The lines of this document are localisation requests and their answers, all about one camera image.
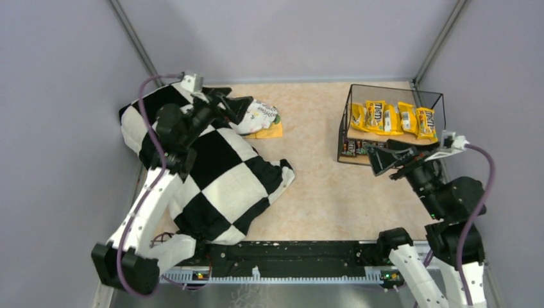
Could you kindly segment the yellow m&m bag front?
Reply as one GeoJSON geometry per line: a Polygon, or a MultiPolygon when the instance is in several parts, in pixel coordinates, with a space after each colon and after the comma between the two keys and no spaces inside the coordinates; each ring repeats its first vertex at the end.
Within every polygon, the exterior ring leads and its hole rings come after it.
{"type": "Polygon", "coordinates": [[[365,127],[369,132],[384,135],[384,107],[385,101],[366,101],[367,116],[365,127]]]}

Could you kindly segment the purple m&m bag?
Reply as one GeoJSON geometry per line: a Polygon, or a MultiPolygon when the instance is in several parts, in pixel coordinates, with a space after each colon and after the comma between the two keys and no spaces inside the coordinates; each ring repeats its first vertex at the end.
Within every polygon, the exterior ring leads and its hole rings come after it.
{"type": "Polygon", "coordinates": [[[343,141],[341,148],[341,156],[343,157],[356,157],[357,156],[357,146],[356,142],[352,140],[343,141]]]}
{"type": "Polygon", "coordinates": [[[366,146],[368,145],[367,141],[357,140],[356,141],[356,155],[367,155],[366,146]]]}

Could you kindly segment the yellow candy bag barcode side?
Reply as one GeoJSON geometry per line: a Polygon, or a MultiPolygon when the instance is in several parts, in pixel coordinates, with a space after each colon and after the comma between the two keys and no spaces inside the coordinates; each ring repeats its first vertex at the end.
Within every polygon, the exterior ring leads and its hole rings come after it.
{"type": "Polygon", "coordinates": [[[367,108],[365,105],[353,104],[351,108],[352,117],[350,126],[358,131],[369,132],[366,125],[367,108]]]}

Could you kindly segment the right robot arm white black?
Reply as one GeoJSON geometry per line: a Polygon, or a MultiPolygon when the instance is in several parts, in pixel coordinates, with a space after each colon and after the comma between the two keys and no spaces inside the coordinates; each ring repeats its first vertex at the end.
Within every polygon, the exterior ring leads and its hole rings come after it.
{"type": "Polygon", "coordinates": [[[435,163],[466,150],[463,135],[450,133],[439,146],[391,150],[367,145],[375,176],[390,169],[390,179],[406,179],[435,223],[425,226],[430,255],[419,260],[404,228],[381,231],[377,246],[400,272],[420,307],[487,307],[484,292],[484,248],[475,228],[485,213],[485,190],[480,181],[461,176],[445,182],[435,163]]]}

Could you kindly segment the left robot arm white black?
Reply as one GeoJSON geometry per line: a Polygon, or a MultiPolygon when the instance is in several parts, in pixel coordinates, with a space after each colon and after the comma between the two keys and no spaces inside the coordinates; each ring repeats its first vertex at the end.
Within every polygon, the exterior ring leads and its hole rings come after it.
{"type": "Polygon", "coordinates": [[[159,108],[153,127],[145,110],[143,97],[138,99],[140,114],[156,152],[142,186],[119,228],[105,244],[96,244],[91,258],[103,285],[135,296],[149,297],[161,276],[179,262],[191,258],[196,240],[177,234],[166,242],[152,246],[153,232],[174,192],[189,175],[196,160],[194,141],[213,121],[239,124],[253,97],[229,98],[216,90],[193,92],[192,107],[182,111],[169,103],[159,108]]]}

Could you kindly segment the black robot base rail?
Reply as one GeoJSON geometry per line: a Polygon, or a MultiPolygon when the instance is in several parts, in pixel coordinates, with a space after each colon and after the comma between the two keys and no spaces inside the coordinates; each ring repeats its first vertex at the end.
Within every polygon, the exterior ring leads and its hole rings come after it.
{"type": "Polygon", "coordinates": [[[243,241],[200,244],[162,282],[206,284],[359,284],[400,287],[404,278],[372,241],[243,241]]]}

